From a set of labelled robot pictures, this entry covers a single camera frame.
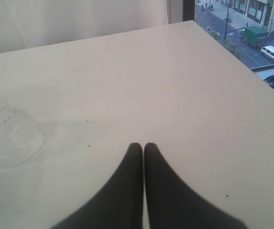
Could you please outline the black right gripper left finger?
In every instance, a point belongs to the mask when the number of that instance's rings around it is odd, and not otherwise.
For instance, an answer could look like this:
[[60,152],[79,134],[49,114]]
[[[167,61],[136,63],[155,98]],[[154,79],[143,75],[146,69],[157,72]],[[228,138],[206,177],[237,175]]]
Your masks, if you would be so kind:
[[55,229],[141,229],[143,227],[144,168],[139,143],[131,143],[106,184]]

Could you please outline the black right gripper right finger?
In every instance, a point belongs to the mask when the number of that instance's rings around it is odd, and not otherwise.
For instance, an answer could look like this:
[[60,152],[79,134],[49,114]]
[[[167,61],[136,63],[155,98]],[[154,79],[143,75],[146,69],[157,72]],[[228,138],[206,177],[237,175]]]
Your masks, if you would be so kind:
[[144,175],[149,226],[152,229],[244,229],[239,219],[220,210],[172,169],[158,146],[144,148]]

